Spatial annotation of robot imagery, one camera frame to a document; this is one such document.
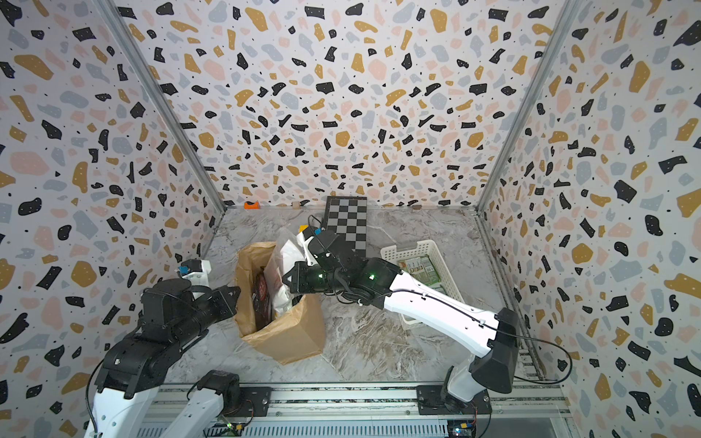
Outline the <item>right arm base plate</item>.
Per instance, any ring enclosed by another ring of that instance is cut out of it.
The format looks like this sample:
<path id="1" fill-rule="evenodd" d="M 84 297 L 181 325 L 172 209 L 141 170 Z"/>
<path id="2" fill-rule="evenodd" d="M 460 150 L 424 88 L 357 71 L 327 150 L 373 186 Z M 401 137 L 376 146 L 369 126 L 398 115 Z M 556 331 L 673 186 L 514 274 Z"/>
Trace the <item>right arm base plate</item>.
<path id="1" fill-rule="evenodd" d="M 447 392 L 444 385 L 425 384 L 416 387 L 416 398 L 421 415 L 491 414 L 487 391 L 478 393 L 471 401 L 461 401 Z"/>

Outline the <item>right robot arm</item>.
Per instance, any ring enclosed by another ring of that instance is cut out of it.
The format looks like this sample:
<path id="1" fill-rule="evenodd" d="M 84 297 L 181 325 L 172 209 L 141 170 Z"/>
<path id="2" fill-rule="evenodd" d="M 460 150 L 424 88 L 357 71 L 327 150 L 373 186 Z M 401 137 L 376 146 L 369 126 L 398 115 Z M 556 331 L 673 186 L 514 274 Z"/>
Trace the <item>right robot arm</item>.
<path id="1" fill-rule="evenodd" d="M 295 296 L 334 293 L 342 302 L 373 306 L 437 330 L 470 352 L 445 379 L 447 397 L 469 403 L 480 392 L 508 394 L 518 362 L 518 316 L 471 307 L 421 283 L 382 258 L 361 257 L 332 231 L 302 233 L 305 258 L 283 283 Z"/>

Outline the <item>brown paper bag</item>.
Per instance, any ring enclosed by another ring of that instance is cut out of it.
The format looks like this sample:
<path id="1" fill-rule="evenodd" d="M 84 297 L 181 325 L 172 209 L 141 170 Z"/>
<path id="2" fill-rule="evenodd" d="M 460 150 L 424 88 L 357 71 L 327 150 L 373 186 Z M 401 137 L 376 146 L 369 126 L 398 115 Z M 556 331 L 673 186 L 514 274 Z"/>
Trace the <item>brown paper bag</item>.
<path id="1" fill-rule="evenodd" d="M 274 242 L 254 243 L 238 252 L 233 279 L 233 284 L 241 289 L 235 321 L 242 341 L 282 365 L 318 356 L 326 343 L 319 298 L 293 297 L 282 284 L 282 269 L 291 268 L 300 258 L 301 254 L 291 243 L 284 247 Z M 268 326 L 257 330 L 252 288 L 260 270 L 268 283 L 274 317 Z"/>

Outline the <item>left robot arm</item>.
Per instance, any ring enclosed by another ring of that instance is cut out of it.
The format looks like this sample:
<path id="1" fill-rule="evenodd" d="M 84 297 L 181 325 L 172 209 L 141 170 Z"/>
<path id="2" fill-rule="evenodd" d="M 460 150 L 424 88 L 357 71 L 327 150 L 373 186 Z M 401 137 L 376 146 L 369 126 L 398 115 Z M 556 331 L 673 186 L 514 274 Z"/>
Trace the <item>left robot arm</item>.
<path id="1" fill-rule="evenodd" d="M 241 290 L 211 289 L 172 278 L 146 288 L 135 330 L 117 342 L 96 367 L 87 394 L 89 437 L 134 437 L 168 370 L 208 334 L 211 325 L 237 313 Z"/>

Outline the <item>red black white sauce packet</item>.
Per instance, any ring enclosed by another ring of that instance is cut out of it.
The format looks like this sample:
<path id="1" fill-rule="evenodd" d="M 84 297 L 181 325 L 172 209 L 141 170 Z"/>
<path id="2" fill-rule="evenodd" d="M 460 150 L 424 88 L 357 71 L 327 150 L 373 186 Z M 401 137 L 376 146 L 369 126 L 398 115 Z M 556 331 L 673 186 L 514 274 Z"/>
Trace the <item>red black white sauce packet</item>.
<path id="1" fill-rule="evenodd" d="M 262 330 L 274 317 L 268 283 L 263 270 L 260 270 L 255 277 L 252 288 L 252 303 L 257 330 Z"/>

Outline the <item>green soup packet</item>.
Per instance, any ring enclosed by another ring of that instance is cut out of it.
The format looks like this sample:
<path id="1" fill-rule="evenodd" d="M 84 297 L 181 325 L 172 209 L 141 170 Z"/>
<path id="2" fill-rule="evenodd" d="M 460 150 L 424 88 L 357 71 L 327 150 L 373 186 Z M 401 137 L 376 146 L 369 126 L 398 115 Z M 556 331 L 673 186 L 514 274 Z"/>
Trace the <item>green soup packet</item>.
<path id="1" fill-rule="evenodd" d="M 398 266 L 409 273 L 414 279 L 430 288 L 440 288 L 442 279 L 429 257 L 411 257 L 399 260 Z"/>

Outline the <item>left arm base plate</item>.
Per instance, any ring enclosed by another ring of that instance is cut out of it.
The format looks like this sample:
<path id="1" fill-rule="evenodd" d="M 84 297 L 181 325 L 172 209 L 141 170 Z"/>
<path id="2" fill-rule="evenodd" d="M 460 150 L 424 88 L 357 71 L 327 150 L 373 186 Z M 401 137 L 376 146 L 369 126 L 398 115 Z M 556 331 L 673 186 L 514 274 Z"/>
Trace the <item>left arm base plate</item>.
<path id="1" fill-rule="evenodd" d="M 221 415 L 227 417 L 263 418 L 268 415 L 272 387 L 235 387 L 234 390 L 215 391 L 223 403 Z"/>

